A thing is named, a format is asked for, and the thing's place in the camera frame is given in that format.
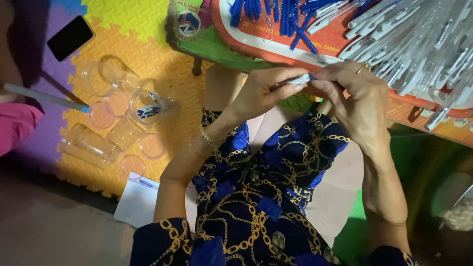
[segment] smartphone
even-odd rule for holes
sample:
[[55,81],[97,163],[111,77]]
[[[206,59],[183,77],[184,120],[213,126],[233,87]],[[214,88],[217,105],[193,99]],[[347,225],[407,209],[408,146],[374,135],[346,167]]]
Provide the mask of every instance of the smartphone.
[[61,62],[95,37],[85,18],[77,16],[48,41],[54,57]]

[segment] logo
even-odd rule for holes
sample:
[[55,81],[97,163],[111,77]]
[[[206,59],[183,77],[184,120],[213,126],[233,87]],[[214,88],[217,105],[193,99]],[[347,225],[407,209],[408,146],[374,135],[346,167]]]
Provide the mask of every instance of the logo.
[[184,10],[177,18],[179,33],[185,37],[196,35],[201,29],[201,19],[199,15],[191,10]]

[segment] hand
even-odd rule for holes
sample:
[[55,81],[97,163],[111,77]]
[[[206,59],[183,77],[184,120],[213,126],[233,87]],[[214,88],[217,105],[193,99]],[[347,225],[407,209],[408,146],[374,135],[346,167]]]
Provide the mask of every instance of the hand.
[[[328,65],[313,76],[312,85],[327,95],[338,122],[365,152],[389,144],[386,128],[387,83],[356,62]],[[344,89],[350,97],[343,96]]]
[[301,91],[307,84],[286,84],[274,92],[269,88],[276,83],[309,73],[303,68],[272,68],[250,72],[245,85],[235,100],[224,110],[233,114],[238,122],[250,120],[268,112],[276,104]]

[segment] blue patterned dress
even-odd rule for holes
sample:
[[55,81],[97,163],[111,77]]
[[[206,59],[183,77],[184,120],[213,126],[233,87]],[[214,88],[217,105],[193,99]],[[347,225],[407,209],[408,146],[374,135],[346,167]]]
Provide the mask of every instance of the blue patterned dress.
[[[313,188],[350,139],[335,121],[307,113],[275,132],[253,157],[241,124],[192,180],[198,191],[196,236],[172,218],[134,235],[131,265],[340,265],[305,218]],[[203,126],[220,112],[204,110]],[[380,247],[369,265],[415,265],[403,251]]]

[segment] paper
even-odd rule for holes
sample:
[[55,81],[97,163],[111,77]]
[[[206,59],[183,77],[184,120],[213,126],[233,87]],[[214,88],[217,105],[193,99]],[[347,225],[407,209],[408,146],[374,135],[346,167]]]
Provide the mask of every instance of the paper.
[[[139,177],[138,174],[131,172],[128,178]],[[128,180],[114,218],[134,227],[152,223],[158,188],[159,182],[146,177],[138,181]]]

